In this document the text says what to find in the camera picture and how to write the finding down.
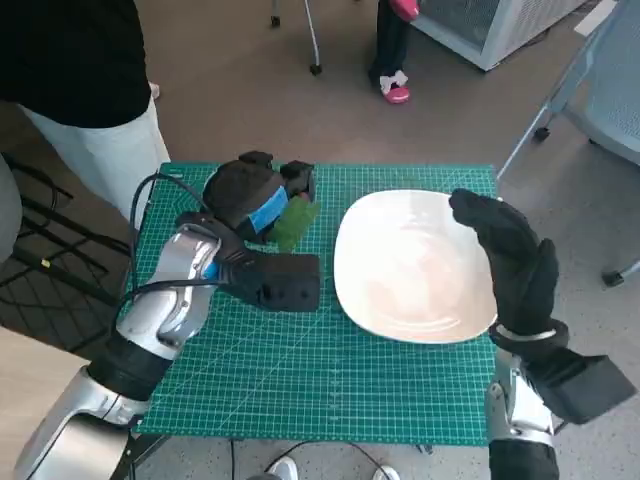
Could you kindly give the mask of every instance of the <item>oval plate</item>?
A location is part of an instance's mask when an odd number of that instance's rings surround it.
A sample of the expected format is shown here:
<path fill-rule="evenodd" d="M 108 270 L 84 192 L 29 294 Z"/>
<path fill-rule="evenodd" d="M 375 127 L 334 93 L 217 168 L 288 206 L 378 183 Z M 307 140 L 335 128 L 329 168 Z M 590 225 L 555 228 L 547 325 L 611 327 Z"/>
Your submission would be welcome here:
<path fill-rule="evenodd" d="M 487 256 L 443 193 L 390 190 L 355 202 L 338 231 L 334 278 L 351 320 L 395 340 L 462 342 L 496 317 Z"/>

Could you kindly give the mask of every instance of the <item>black shirt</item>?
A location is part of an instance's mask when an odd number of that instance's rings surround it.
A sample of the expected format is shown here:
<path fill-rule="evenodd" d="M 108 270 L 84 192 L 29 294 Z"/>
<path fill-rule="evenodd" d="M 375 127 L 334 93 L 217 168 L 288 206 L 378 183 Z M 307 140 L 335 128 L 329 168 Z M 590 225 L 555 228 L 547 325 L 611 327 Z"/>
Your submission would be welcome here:
<path fill-rule="evenodd" d="M 144 113 L 150 95 L 133 0 L 0 0 L 0 99 L 106 128 Z"/>

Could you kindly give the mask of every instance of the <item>shoe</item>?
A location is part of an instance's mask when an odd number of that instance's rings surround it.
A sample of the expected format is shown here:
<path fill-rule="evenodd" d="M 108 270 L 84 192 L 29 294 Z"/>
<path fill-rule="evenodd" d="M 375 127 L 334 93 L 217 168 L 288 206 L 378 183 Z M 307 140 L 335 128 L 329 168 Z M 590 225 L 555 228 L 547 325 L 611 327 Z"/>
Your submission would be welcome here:
<path fill-rule="evenodd" d="M 377 469 L 376 473 L 373 474 L 372 480 L 387 480 L 387 477 L 389 477 L 389 480 L 400 480 L 400 475 L 398 474 L 398 472 L 387 465 L 383 465 L 382 468 Z"/>
<path fill-rule="evenodd" d="M 298 466 L 290 457 L 282 457 L 273 467 L 269 469 L 269 473 L 275 475 L 281 480 L 298 480 Z"/>
<path fill-rule="evenodd" d="M 151 98 L 154 100 L 160 98 L 160 85 L 149 82 L 149 88 L 151 89 Z"/>
<path fill-rule="evenodd" d="M 390 4 L 395 14 L 405 22 L 413 22 L 420 15 L 417 0 L 390 0 Z"/>
<path fill-rule="evenodd" d="M 411 97 L 409 88 L 406 86 L 408 80 L 402 70 L 398 70 L 393 77 L 380 77 L 382 96 L 394 105 L 408 102 Z"/>

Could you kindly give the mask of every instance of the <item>green object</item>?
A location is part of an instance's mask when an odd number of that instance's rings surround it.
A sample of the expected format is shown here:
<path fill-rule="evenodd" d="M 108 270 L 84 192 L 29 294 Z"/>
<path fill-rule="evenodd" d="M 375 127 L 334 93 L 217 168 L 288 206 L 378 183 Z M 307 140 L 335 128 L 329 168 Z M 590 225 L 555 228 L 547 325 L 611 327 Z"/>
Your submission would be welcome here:
<path fill-rule="evenodd" d="M 161 171 L 202 190 L 214 165 Z M 484 391 L 493 372 L 487 335 L 454 345 L 414 345 L 371 335 L 342 312 L 333 287 L 340 221 L 358 198 L 380 190 L 495 196 L 482 167 L 317 165 L 322 210 L 296 247 L 316 253 L 324 275 L 315 313 L 263 312 L 223 292 L 209 320 L 153 395 L 141 433 L 232 438 L 484 445 Z M 140 240 L 141 281 L 153 272 L 178 214 L 197 205 L 157 182 Z"/>
<path fill-rule="evenodd" d="M 293 197 L 269 232 L 269 241 L 282 253 L 292 252 L 319 212 L 319 203 Z"/>

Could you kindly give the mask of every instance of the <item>gray floor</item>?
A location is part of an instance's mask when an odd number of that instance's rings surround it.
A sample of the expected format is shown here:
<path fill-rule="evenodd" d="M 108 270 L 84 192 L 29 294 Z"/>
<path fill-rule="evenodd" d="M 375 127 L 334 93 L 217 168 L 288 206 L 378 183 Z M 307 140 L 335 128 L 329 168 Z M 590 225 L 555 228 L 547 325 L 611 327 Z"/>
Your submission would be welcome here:
<path fill-rule="evenodd" d="M 313 7 L 325 67 L 319 78 L 307 71 L 300 1 L 283 2 L 280 31 L 267 27 L 266 0 L 253 2 L 251 11 L 238 2 L 139 2 L 150 77 L 163 88 L 161 127 L 175 161 L 223 161 L 260 148 L 286 160 L 499 166 L 580 44 L 570 28 L 574 17 L 483 74 L 414 32 L 406 68 L 413 100 L 392 108 L 363 75 L 375 2 Z M 0 119 L 0 147 L 46 160 L 50 172 L 82 191 L 23 120 L 6 106 Z M 640 275 L 609 291 L 598 278 L 603 268 L 640 255 L 640 168 L 589 145 L 562 120 L 544 145 L 529 150 L 500 189 L 556 241 L 562 273 L 555 316 L 569 323 L 575 349 L 608 353 L 640 385 Z M 103 210 L 105 233 L 124 235 L 117 213 Z M 558 439 L 563 478 L 636 479 L 639 412 L 636 397 L 591 425 L 565 430 Z M 237 443 L 236 478 L 257 473 L 286 445 Z M 422 455 L 411 446 L 366 448 L 404 480 L 489 477 L 485 449 L 437 447 Z M 228 449 L 226 440 L 174 438 L 139 468 L 138 478 L 229 479 Z M 341 445 L 308 445 L 294 457 L 302 478 L 314 480 L 367 480 L 374 470 Z"/>

